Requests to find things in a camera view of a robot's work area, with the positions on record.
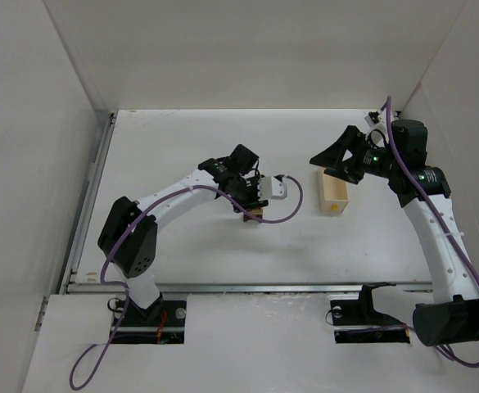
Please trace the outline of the dark brown arch block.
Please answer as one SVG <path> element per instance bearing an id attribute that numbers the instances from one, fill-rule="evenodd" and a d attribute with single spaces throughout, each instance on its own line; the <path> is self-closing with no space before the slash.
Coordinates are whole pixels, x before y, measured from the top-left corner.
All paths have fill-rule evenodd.
<path id="1" fill-rule="evenodd" d="M 242 219 L 244 223 L 247 223 L 249 221 L 259 223 L 262 221 L 263 218 L 260 215 L 254 215 L 254 216 L 243 215 Z"/>

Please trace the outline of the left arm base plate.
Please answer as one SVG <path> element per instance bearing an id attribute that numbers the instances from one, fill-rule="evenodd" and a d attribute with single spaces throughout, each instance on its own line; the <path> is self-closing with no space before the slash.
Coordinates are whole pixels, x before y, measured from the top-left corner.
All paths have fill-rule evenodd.
<path id="1" fill-rule="evenodd" d="M 114 335 L 112 344 L 146 344 L 146 345 L 181 345 L 185 339 L 185 323 L 187 317 L 187 301 L 185 299 L 160 299 L 159 308 L 145 313 L 132 302 L 119 322 L 125 300 L 111 298 L 107 308 L 112 312 L 111 332 Z"/>

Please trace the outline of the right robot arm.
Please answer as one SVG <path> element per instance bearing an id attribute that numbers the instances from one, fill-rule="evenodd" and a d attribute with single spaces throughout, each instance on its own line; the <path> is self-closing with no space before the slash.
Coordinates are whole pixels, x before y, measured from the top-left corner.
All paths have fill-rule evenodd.
<path id="1" fill-rule="evenodd" d="M 427 165 L 427 128 L 394 120 L 383 147 L 349 125 L 310 159 L 325 174 L 357 184 L 365 174 L 385 178 L 418 236 L 432 280 L 433 302 L 413 309 L 413 327 L 426 346 L 479 341 L 479 287 L 461 259 L 463 241 L 454 221 L 443 171 Z"/>

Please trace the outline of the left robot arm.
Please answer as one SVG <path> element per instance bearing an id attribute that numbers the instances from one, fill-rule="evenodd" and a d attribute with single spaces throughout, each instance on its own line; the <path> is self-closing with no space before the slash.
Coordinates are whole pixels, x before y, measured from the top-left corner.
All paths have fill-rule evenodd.
<path id="1" fill-rule="evenodd" d="M 258 196 L 258 164 L 259 157 L 239 144 L 230 156 L 203 161 L 161 192 L 136 201 L 123 196 L 113 203 L 97 245 L 108 256 L 125 230 L 131 229 L 111 262 L 129 289 L 131 304 L 145 319 L 153 320 L 162 307 L 162 295 L 151 273 L 160 230 L 198 205 L 219 198 L 217 191 L 240 205 L 236 212 L 267 206 Z"/>

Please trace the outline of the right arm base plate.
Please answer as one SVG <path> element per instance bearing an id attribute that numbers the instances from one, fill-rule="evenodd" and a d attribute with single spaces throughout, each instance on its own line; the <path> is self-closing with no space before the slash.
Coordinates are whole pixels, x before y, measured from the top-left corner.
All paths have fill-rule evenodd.
<path id="1" fill-rule="evenodd" d="M 326 322 L 337 344 L 409 344 L 409 329 L 397 318 L 364 306 L 356 299 L 330 301 Z"/>

